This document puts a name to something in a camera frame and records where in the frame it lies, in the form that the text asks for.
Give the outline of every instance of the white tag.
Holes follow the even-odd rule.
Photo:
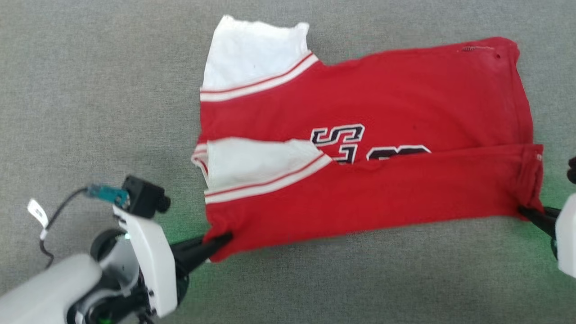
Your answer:
[[[46,216],[46,212],[42,206],[34,199],[30,199],[28,202],[28,212],[42,224],[42,227],[46,228],[46,225],[48,225],[48,216]]]

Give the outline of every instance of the teal connector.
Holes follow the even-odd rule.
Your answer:
[[[88,197],[107,201],[123,209],[130,204],[128,191],[102,184],[91,184],[88,186],[88,192],[86,194]]]

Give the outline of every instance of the black cable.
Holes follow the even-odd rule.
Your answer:
[[[48,221],[48,224],[46,224],[46,227],[44,228],[44,230],[42,231],[42,234],[40,235],[40,251],[46,255],[47,257],[50,258],[50,260],[48,261],[48,264],[46,264],[46,268],[48,269],[50,268],[50,266],[52,265],[52,262],[54,261],[54,254],[48,252],[48,250],[46,250],[46,247],[44,246],[44,240],[46,239],[46,234],[48,234],[48,230],[50,229],[50,227],[52,227],[52,225],[54,224],[54,222],[56,221],[56,219],[58,218],[58,216],[62,213],[62,210],[64,209],[64,207],[66,207],[66,205],[68,205],[68,203],[74,199],[77,195],[81,194],[81,193],[85,193],[88,191],[87,187],[84,188],[80,188],[78,190],[76,190],[75,192],[71,193],[68,198],[66,198],[66,200],[64,200],[60,206],[58,206],[58,208],[56,209],[56,212],[54,212],[54,215],[52,216],[52,218]]]

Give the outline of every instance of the gray fabric surface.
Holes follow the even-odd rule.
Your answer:
[[[574,187],[576,5],[572,0],[348,2],[186,0],[0,2],[0,293],[42,270],[35,197],[51,213],[79,186],[135,174],[164,186],[170,240],[207,229],[203,179],[190,163],[198,88],[223,14],[310,23],[326,63],[392,48],[487,36],[520,45],[519,70],[545,144],[545,204]],[[53,227],[58,259],[114,226],[77,200]],[[362,233],[262,249],[207,265],[159,323],[571,323],[576,280],[556,269],[528,223],[483,220]]]

